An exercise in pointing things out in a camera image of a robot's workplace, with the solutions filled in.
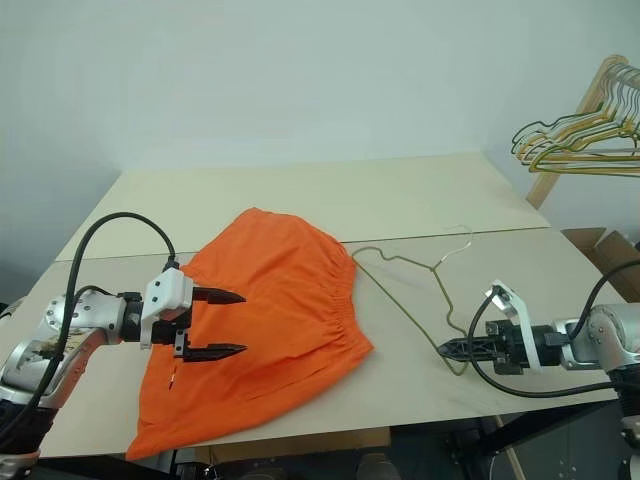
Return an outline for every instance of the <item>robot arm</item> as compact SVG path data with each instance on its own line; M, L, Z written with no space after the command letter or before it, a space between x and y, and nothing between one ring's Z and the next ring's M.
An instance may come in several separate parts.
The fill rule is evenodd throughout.
M151 280L145 302L137 292L109 295L97 287L85 287L77 299L64 350L52 380L37 408L18 425L5 428L25 408L38 388L53 357L60 335L64 296L51 300L31 339L20 343L0 370L0 480L28 476L38 459L38 448L53 419L85 370L91 354L102 345L139 341L173 345L174 357L185 362L215 361L246 347L212 344L190 348L193 301L230 304L244 298L232 292L193 286L180 270L169 268Z
M524 302L499 281L492 301L506 320L486 322L486 336L474 337L471 348L478 361L493 362L500 375L521 375L532 365L562 365L567 370L604 370L612 382L640 387L640 304L597 305L591 309L575 338L570 333L577 319L531 326ZM456 338L439 347L441 355L470 360L468 338ZM622 433L633 448L640 448L640 393L617 389L622 406Z

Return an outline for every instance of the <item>white table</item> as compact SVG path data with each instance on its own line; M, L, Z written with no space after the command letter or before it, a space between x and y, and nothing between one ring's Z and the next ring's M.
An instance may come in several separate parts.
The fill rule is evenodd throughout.
M124 182L129 182L130 178L125 176ZM490 183L502 181L498 176L498 180ZM122 202L122 207L127 210L142 210L156 219L161 217L159 223L171 233L188 230L188 225L182 225L182 218L173 216L173 211L164 218L161 208L148 210L147 195L151 190L153 188L149 185L141 185L138 191L142 193L137 195L130 191L125 201L113 196L113 192L123 191L123 187L117 183L91 218L104 213L105 209L110 210L109 205ZM202 213L222 208L211 205L207 209L202 205L198 207L180 203L180 198L189 198L187 190L187 186L183 185L180 188L176 186L171 192L160 189L159 193L172 194L184 212ZM440 267L439 273L456 307L454 321L468 326L483 299L482 293L496 278L510 285L527 301L534 323L548 323L556 318L575 316L599 277L597 270L560 233L544 228L544 220L517 198L506 196L506 200L500 203L491 192L487 192L486 198L486 202L483 202L478 191L473 201L463 202L466 209L456 207L458 217L451 218L448 223L470 224L475 218L474 226L482 221L489 225L488 215L482 221L477 218L491 211L492 205L499 211L511 210L524 214L515 215L513 221L503 223L499 230L504 231L476 234L469 249L451 257ZM299 201L297 205L302 210L308 206L305 201ZM429 208L437 208L437 205L434 203ZM366 230L373 222L365 223ZM352 250L362 245L377 245L385 252L403 254L433 264L444 253L464 245L467 240L466 235L426 236L442 232L442 225L436 223L423 226L424 236L418 238L350 243L348 248ZM201 241L204 231L197 232L194 238L179 235L177 249L183 250L181 247L187 244L204 243ZM122 254L124 250L125 255L129 252L128 243L113 241L118 237L119 229L105 228L104 235L100 235L96 237L97 247L91 255L94 258L83 262L78 285L93 283L110 291L141 290L159 272L166 258L165 255L138 255L136 249L143 245L135 241L131 250L135 256L117 256L114 252ZM161 245L157 244L150 250L156 248L162 252ZM190 254L181 254L179 257L186 262ZM403 264L383 264L372 252L363 253L360 258L439 343L458 336L445 324L446 304L428 272ZM69 262L66 260L52 264L10 324L2 328L0 351L3 354L27 337L41 318L50 298L64 289L68 268ZM619 302L621 299L611 288L605 287L598 301ZM362 273L357 277L354 302L359 324L375 346L375 351L358 370L326 393L280 418L258 428L215 439L211 443L468 418L597 401L614 396L613 392L605 391L559 399L531 400L505 395L483 383L472 372L456 378L444 367L442 360L419 335L415 326ZM487 319L497 316L496 310L489 310L486 314ZM483 332L483 327L480 326L478 331ZM99 349L45 438L43 455L90 455L126 450L135 434L138 389L148 356L147 351L140 351L135 344ZM604 378L601 372L567 373L561 368L548 368L543 375L527 374L501 380L524 389L555 389L602 381Z

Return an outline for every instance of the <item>coat hanger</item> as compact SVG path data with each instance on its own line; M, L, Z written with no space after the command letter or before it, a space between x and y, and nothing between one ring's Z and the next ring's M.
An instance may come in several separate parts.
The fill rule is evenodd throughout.
M454 250L450 250L449 252L445 253L440 258L440 260L438 260L434 265L427 265L425 263L418 262L417 260L414 260L414 259L408 258L408 257L404 257L402 255L387 256L382 251L382 249L380 249L379 247L373 246L373 245L358 248L357 250L355 250L355 251L353 251L351 253L351 258L356 263L356 265L360 268L360 270L362 270L362 272L373 281L373 283L389 298L389 300L391 300L398 307L398 309L418 328L420 333L422 333L422 335L431 344L431 346L434 348L434 350L436 352L438 351L438 343L429 334L427 329L420 322L418 322L418 320L413 315L411 315L411 313L402 305L402 303L400 303L400 301L398 299L396 299L395 296L356 257L360 252L364 252L364 251L367 251L367 250L372 250L372 251L377 252L378 255L380 256L380 258L382 258L382 260L384 260L385 262L393 262L395 260L401 260L403 262L407 262L407 263L413 264L413 265L415 265L417 267L421 267L421 268L424 268L424 269L428 270L434 276L434 278L436 280L436 283L438 284L438 287L439 287L439 289L440 289L440 291L442 293L442 296L444 297L444 299L445 299L445 301L447 303L447 306L449 307L449 309L447 311L447 314L446 314L446 317L445 317L447 325L449 325L449 327L451 327L452 329L460 332L462 335L466 335L467 334L466 330L463 327L461 327L459 325L456 325L453 322L452 316L453 316L453 313L454 313L454 310L455 310L454 303L453 303L453 300L452 300L451 296L447 292L447 289L446 289L446 287L444 285L444 282L442 281L442 278L438 274L438 268L442 267L443 264L447 261L448 258L450 258L452 255L457 255L457 254L463 252L464 250L469 248L471 246L471 244L473 243L473 230L471 230L471 228L469 228L466 225L456 225L456 226L454 226L452 228L459 228L459 227L465 229L466 233L469 235L467 237L467 242L465 243L464 246L456 248ZM456 376L463 375L464 372L467 369L467 366L468 366L467 363L464 363L461 366L456 366L454 363L449 361L449 359L447 359L445 357L442 357L440 355L438 355L438 356L445 363L446 367Z
M601 108L577 121L564 120L556 123L556 126L561 123L565 125L556 128L555 132L538 134L533 141L530 140L526 150L519 152L517 156L520 161L531 165L530 170L535 171L543 159L550 160L549 155L553 154L557 160L554 152L581 152L594 142L616 137L632 138L635 144L638 138L638 89L631 88L630 85L639 75L640 71L632 67L623 64L613 65L606 76L606 98ZM582 158L598 160L588 155ZM615 157L615 160L622 159L628 160L628 155Z
M612 65L608 69L607 75L604 75L602 78L600 88L605 92L605 99L600 103L599 108L595 112L560 117L556 122L549 124L551 127L546 131L536 127L530 130L528 136L522 136L520 138L519 143L512 147L512 152L515 153L515 151L517 151L516 156L521 161L528 163L527 160L529 160L532 153L538 152L549 143L557 143L558 138L568 136L576 130L591 128L595 125L610 121L618 103L614 90L616 79L620 73L632 70L634 69L626 64Z
M585 148L612 138L630 138L633 141L633 147ZM543 150L533 159L529 170L554 173L640 175L640 157L634 156L638 152L637 133L632 136L628 132L611 129L608 132L591 135L589 139L582 141L581 145L553 145Z

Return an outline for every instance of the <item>orange fabric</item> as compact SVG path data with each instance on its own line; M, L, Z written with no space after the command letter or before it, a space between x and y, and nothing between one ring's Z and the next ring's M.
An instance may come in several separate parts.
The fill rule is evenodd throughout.
M373 348L355 321L353 260L301 218L247 210L183 270L198 285L247 299L194 303L192 345L248 349L183 363L172 346L154 346L129 460L267 422L335 384Z

